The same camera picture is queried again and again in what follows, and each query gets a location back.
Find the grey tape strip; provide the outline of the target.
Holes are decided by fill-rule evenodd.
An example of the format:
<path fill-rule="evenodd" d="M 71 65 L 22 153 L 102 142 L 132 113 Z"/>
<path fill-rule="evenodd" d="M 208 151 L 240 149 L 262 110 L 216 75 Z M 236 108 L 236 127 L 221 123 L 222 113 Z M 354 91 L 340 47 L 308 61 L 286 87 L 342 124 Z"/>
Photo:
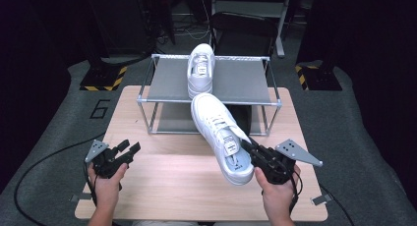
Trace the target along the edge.
<path fill-rule="evenodd" d="M 89 193 L 80 193 L 78 195 L 72 195 L 70 197 L 70 201 L 71 202 L 78 202 L 79 200 L 90 200 L 91 199 L 91 194 Z"/>
<path fill-rule="evenodd" d="M 311 203 L 313 205 L 326 204 L 329 201 L 332 201 L 332 197 L 330 195 L 321 195 L 319 197 L 316 197 L 316 198 L 312 198 L 311 199 Z"/>

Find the person's left hand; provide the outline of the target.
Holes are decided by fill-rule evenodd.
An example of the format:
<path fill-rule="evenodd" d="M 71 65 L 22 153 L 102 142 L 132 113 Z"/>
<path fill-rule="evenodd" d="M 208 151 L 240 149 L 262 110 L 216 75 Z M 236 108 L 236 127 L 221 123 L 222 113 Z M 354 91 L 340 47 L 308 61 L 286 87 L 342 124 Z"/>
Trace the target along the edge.
<path fill-rule="evenodd" d="M 119 184 L 127 169 L 128 165 L 123 163 L 110 179 L 106 179 L 98 177 L 92 165 L 89 166 L 88 174 L 96 195 L 95 214 L 112 217 L 119 199 Z"/>

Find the grey metal shoe rack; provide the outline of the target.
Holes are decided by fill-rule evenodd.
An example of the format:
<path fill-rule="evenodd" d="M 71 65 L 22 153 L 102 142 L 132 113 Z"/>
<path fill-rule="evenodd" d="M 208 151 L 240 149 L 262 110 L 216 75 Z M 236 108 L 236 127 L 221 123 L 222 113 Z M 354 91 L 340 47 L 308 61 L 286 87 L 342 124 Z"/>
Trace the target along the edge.
<path fill-rule="evenodd" d="M 150 134 L 194 134 L 187 90 L 186 55 L 154 54 L 137 102 Z M 217 56 L 212 94 L 225 104 L 250 106 L 251 134 L 267 136 L 282 106 L 276 86 L 269 87 L 268 57 Z"/>

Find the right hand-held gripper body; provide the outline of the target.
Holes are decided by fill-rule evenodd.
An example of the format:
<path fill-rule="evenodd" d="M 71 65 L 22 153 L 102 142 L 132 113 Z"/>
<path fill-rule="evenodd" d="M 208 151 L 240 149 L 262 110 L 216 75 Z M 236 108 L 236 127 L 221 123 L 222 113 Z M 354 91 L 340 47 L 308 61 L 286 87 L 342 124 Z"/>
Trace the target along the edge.
<path fill-rule="evenodd" d="M 269 183 L 282 185 L 293 175 L 296 161 L 321 167 L 319 160 L 305 148 L 293 140 L 286 140 L 275 147 L 265 147 L 264 153 L 258 153 L 257 158 L 252 158 L 251 163 L 264 172 Z"/>

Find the white sneaker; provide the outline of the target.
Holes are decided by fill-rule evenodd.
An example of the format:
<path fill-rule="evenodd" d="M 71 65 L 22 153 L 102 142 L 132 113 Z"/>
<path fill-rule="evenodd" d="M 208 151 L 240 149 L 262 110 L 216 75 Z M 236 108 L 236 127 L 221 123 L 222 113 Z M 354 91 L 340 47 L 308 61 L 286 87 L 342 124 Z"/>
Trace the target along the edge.
<path fill-rule="evenodd" d="M 226 106 L 214 95 L 200 93 L 192 100 L 191 114 L 197 130 L 213 150 L 225 179 L 236 186 L 249 183 L 254 166 L 242 141 L 251 141 Z"/>
<path fill-rule="evenodd" d="M 190 54 L 187 68 L 188 94 L 191 99 L 203 92 L 212 92 L 215 56 L 212 48 L 202 43 Z"/>

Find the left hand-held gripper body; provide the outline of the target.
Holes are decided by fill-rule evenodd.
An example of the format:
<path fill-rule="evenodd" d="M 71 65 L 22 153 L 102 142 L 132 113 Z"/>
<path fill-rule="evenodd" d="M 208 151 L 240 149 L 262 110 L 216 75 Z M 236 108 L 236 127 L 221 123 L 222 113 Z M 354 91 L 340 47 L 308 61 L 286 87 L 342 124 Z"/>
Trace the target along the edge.
<path fill-rule="evenodd" d="M 97 176 L 111 178 L 123 163 L 129 165 L 134 161 L 134 156 L 129 153 L 130 145 L 122 152 L 116 146 L 110 148 L 108 143 L 94 140 L 85 157 L 86 167 L 92 164 Z"/>

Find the white metal desk frame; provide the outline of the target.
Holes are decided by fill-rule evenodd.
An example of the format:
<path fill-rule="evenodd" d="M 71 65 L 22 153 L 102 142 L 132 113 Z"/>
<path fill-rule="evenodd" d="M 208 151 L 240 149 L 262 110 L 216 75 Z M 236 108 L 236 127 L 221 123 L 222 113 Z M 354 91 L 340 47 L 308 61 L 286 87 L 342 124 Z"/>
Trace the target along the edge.
<path fill-rule="evenodd" d="M 211 0 L 211 12 L 233 12 L 238 14 L 254 15 L 265 18 L 279 19 L 277 25 L 277 39 L 275 40 L 276 54 L 279 58 L 285 56 L 281 33 L 286 19 L 290 0 L 279 2 L 254 2 L 254 1 L 232 1 L 232 0 Z"/>

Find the person's right hand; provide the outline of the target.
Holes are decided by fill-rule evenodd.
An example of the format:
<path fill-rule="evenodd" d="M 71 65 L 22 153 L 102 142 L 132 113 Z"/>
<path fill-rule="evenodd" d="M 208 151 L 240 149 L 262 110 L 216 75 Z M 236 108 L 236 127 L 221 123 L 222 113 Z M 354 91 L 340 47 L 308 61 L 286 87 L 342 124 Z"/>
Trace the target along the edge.
<path fill-rule="evenodd" d="M 293 198 L 293 185 L 291 181 L 282 185 L 273 185 L 268 182 L 261 168 L 255 168 L 255 176 L 263 190 L 264 209 L 268 220 L 290 217 L 290 204 Z"/>

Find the hazard striped stand base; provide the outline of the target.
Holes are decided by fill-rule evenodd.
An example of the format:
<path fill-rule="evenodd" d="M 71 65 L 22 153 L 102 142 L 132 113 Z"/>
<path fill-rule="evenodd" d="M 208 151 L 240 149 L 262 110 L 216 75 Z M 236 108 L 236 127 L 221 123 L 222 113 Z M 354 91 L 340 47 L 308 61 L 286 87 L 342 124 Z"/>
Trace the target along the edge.
<path fill-rule="evenodd" d="M 80 82 L 80 90 L 88 91 L 112 91 L 121 84 L 127 71 L 126 67 L 109 69 L 105 76 L 100 76 L 93 70 L 88 70 Z"/>
<path fill-rule="evenodd" d="M 304 65 L 297 65 L 295 70 L 304 90 L 342 90 L 333 71 L 326 72 L 317 66 Z"/>

